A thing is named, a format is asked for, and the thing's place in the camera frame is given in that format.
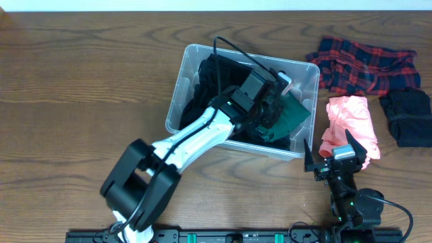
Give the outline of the dark navy garment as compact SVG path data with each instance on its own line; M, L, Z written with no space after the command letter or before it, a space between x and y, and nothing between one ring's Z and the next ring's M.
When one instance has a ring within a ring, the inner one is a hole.
M254 144L258 146L265 146L273 149L281 149L286 151L290 149L289 136L270 142L261 138L257 133L249 134L247 131L243 131L231 136L231 139L237 142L244 142L244 143Z

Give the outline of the green garment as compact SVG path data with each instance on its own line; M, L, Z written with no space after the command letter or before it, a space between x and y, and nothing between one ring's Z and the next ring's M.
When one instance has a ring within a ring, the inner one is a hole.
M255 130L265 142L281 143L310 115L310 111L289 91L281 98L283 109L279 119L270 127L259 125Z

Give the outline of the large black garment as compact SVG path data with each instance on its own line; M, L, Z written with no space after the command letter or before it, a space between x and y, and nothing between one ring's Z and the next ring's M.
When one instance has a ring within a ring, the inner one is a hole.
M252 68L218 55L221 84L218 85L217 70L214 54L201 61L198 67L198 84L194 86L192 100L184 107L180 119L179 129L182 130L197 120L208 107L209 102L219 93L219 86L223 92L230 86L241 86Z

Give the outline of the pink garment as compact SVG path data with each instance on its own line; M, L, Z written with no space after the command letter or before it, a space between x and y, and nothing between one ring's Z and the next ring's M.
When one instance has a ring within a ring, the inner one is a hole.
M367 157L362 164L366 169L371 160L380 159L377 137L373 129L371 114L366 97L342 96L331 97L326 104L330 125L322 135L323 143L319 148L322 157L330 157L331 150L348 143L345 130L367 150Z

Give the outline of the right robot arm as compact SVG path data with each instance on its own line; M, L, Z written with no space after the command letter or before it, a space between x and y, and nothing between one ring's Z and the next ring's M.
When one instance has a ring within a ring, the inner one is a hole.
M362 169L367 150L345 130L347 145L332 149L324 162L315 163L308 142L304 141L304 170L314 173L317 182L328 184L331 193L331 208L339 223L321 231L319 242L360 242L373 238L374 225L381 223L383 203L374 200L383 195L370 188L358 189L354 174Z

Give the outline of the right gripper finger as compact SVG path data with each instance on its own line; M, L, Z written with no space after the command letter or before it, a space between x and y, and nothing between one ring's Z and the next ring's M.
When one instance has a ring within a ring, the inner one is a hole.
M367 150L357 141L348 129L345 129L346 139L348 144L352 147L357 157L365 157Z
M304 170L305 171L315 170L315 162L306 139L304 139Z

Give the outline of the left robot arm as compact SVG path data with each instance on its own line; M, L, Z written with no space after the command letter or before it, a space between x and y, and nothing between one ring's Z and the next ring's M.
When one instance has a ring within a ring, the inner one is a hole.
M265 116L271 116L274 123L281 97L292 81L283 72L269 70L269 74L265 78L252 70L241 86L218 88L204 113L169 138L150 145L141 139L132 142L100 189L111 210L125 219L112 225L108 233L127 242L127 227L136 233L149 230L192 162L248 124Z

